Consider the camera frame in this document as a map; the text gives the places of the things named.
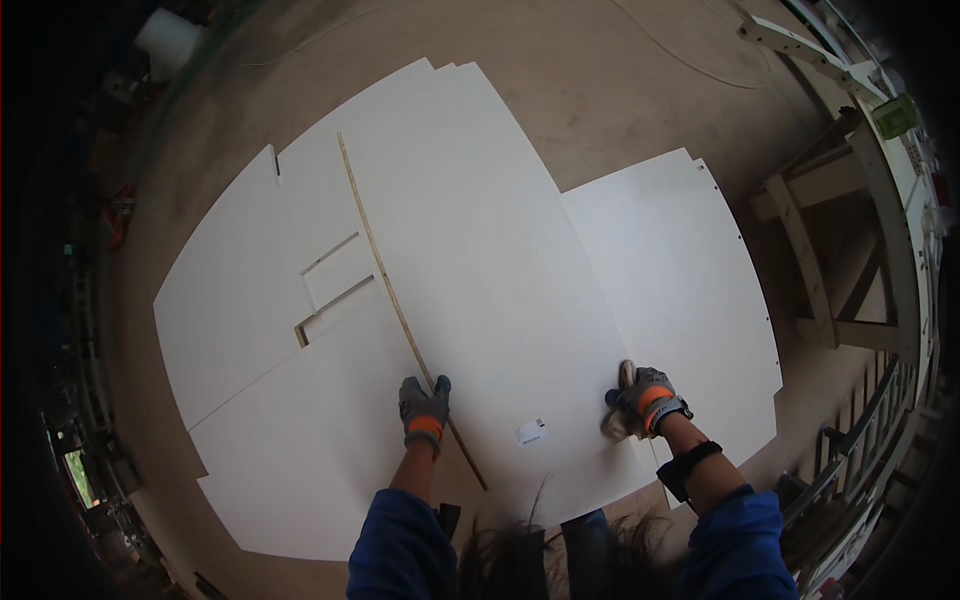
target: green container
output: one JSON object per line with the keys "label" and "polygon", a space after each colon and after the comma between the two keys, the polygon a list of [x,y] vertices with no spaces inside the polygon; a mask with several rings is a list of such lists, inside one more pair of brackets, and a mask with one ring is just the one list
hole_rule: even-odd
{"label": "green container", "polygon": [[910,94],[903,93],[874,108],[876,128],[884,139],[900,137],[920,125],[920,115]]}

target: white cable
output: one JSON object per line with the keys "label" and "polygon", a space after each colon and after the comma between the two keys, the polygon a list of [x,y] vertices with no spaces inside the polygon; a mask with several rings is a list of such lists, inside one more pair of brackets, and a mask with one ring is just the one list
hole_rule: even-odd
{"label": "white cable", "polygon": [[[688,67],[688,68],[696,71],[697,73],[700,73],[700,74],[703,75],[704,77],[709,77],[709,78],[711,78],[712,80],[714,80],[714,81],[716,81],[716,82],[720,82],[721,84],[731,85],[732,87],[739,87],[740,89],[759,89],[759,88],[761,88],[761,87],[764,87],[764,86],[767,85],[768,83],[770,83],[770,79],[771,79],[771,76],[772,76],[772,73],[773,73],[773,69],[770,68],[770,62],[767,60],[767,56],[766,56],[765,54],[763,54],[763,51],[761,51],[759,48],[756,48],[756,46],[754,46],[754,47],[755,47],[756,50],[760,53],[760,56],[763,58],[763,63],[767,65],[767,73],[766,73],[766,75],[764,76],[763,81],[760,82],[759,84],[739,84],[739,83],[737,83],[737,82],[732,82],[732,81],[730,81],[730,80],[726,80],[726,79],[720,77],[719,75],[714,75],[714,74],[712,74],[712,73],[710,73],[710,72],[708,72],[708,71],[700,68],[699,66],[693,64],[692,62],[690,62],[690,61],[688,61],[688,60],[684,60],[683,58],[681,58],[680,56],[678,56],[677,53],[675,53],[674,51],[670,50],[669,48],[667,48],[666,46],[664,46],[662,43],[660,43],[660,41],[659,41],[658,39],[656,39],[656,38],[654,37],[654,35],[651,34],[651,33],[647,30],[647,28],[643,27],[643,25],[640,24],[640,22],[637,21],[637,20],[634,18],[634,16],[627,11],[627,9],[623,8],[623,6],[622,6],[617,0],[611,0],[611,2],[613,2],[613,3],[616,5],[616,7],[619,8],[621,11],[623,11],[623,13],[627,15],[627,18],[629,18],[631,21],[633,21],[633,22],[634,22],[634,25],[637,25],[638,28],[640,28],[640,30],[641,30],[644,34],[646,34],[647,37],[650,38],[650,41],[652,41],[652,42],[654,42],[655,44],[657,44],[657,46],[659,46],[659,48],[660,48],[663,52],[667,53],[668,55],[670,55],[671,57],[673,57],[674,60],[676,60],[677,62],[683,64],[684,66],[686,66],[686,67]],[[719,12],[714,11],[713,9],[710,9],[710,10],[711,10],[714,14],[716,14],[716,15],[718,15],[718,16],[720,15]]]}
{"label": "white cable", "polygon": [[295,49],[291,50],[290,52],[286,53],[285,55],[283,55],[283,56],[280,57],[279,59],[273,59],[273,60],[269,60],[269,61],[267,61],[267,62],[247,62],[247,63],[244,64],[243,66],[268,66],[268,65],[270,65],[270,64],[276,64],[276,63],[280,62],[280,61],[283,60],[283,59],[292,57],[293,55],[295,55],[297,52],[299,52],[299,51],[302,50],[303,48],[306,48],[307,46],[309,46],[309,45],[312,44],[313,42],[317,41],[317,40],[320,39],[321,37],[329,34],[330,32],[336,31],[336,30],[340,29],[341,27],[343,27],[344,25],[347,25],[347,24],[348,24],[350,21],[352,21],[353,19],[359,18],[359,17],[363,16],[364,14],[369,14],[370,12],[376,11],[377,9],[382,9],[382,8],[385,7],[385,6],[390,6],[390,3],[388,2],[387,4],[381,4],[381,5],[379,5],[379,6],[375,6],[375,7],[371,8],[371,9],[367,9],[367,10],[365,10],[365,11],[363,11],[363,12],[359,12],[358,14],[355,14],[355,15],[352,16],[351,18],[349,18],[349,19],[347,19],[347,20],[345,20],[345,21],[341,21],[341,22],[337,23],[336,25],[334,25],[334,26],[331,27],[330,29],[324,30],[324,31],[316,34],[315,36],[313,36],[313,37],[311,37],[310,39],[306,40],[304,43],[302,43],[301,45],[297,46]]}

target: barcode label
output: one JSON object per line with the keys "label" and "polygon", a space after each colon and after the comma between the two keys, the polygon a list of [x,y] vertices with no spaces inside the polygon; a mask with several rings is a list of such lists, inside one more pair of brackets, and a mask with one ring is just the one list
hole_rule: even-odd
{"label": "barcode label", "polygon": [[537,419],[530,421],[529,423],[514,429],[514,439],[516,439],[516,445],[523,448],[533,442],[539,440],[545,440],[550,436],[550,433],[546,430],[546,423],[543,422],[543,419]]}

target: black wrist strap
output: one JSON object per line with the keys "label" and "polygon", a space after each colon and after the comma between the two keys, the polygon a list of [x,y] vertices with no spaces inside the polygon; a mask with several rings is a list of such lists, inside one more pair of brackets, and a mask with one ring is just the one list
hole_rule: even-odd
{"label": "black wrist strap", "polygon": [[672,461],[657,469],[657,477],[678,500],[686,502],[690,496],[686,493],[686,480],[690,478],[693,468],[700,464],[710,454],[723,452],[717,442],[703,442],[691,448],[688,452],[675,456]]}

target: wooden ruler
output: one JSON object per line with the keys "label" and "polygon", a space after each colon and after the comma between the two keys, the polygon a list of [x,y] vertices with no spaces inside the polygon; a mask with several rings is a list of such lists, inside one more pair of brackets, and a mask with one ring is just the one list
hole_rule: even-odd
{"label": "wooden ruler", "polygon": [[[376,249],[376,242],[373,240],[373,232],[370,230],[370,222],[367,221],[367,213],[363,209],[363,203],[360,202],[360,193],[357,192],[357,184],[353,179],[353,171],[350,169],[350,159],[347,157],[347,146],[344,144],[344,137],[340,132],[337,132],[337,141],[340,142],[340,153],[344,156],[344,166],[347,167],[347,177],[350,179],[350,189],[353,190],[353,199],[357,203],[357,210],[360,211],[360,220],[363,221],[363,229],[367,233],[367,239],[370,240],[370,247],[373,250],[373,258],[376,260],[376,268],[383,276],[383,284],[387,287],[387,293],[390,294],[390,301],[394,304],[396,317],[400,319],[400,325],[403,327],[403,333],[407,336],[407,342],[410,344],[410,348],[413,350],[414,356],[417,357],[417,363],[420,365],[420,370],[423,372],[423,377],[426,379],[427,384],[429,384],[429,391],[432,393],[434,387],[433,377],[430,376],[430,371],[428,371],[426,368],[426,363],[423,361],[423,356],[420,355],[420,349],[417,348],[417,342],[414,341],[414,335],[410,332],[410,325],[408,325],[407,320],[403,318],[403,311],[400,309],[400,303],[396,300],[394,286],[390,283],[390,276],[387,275],[387,270],[383,266],[383,260],[380,258],[380,252]],[[446,424],[450,426],[450,431],[453,433],[453,437],[457,441],[457,445],[460,446],[461,450],[463,450],[464,456],[467,458],[470,468],[473,469],[473,474],[476,475],[477,480],[480,482],[480,487],[484,489],[484,492],[488,491],[490,488],[487,487],[487,482],[484,480],[483,475],[480,474],[480,469],[477,468],[476,463],[474,463],[473,459],[470,457],[469,451],[467,451],[467,447],[464,446],[464,441],[460,437],[460,433],[457,431],[457,426],[453,424],[453,418],[447,418]]]}

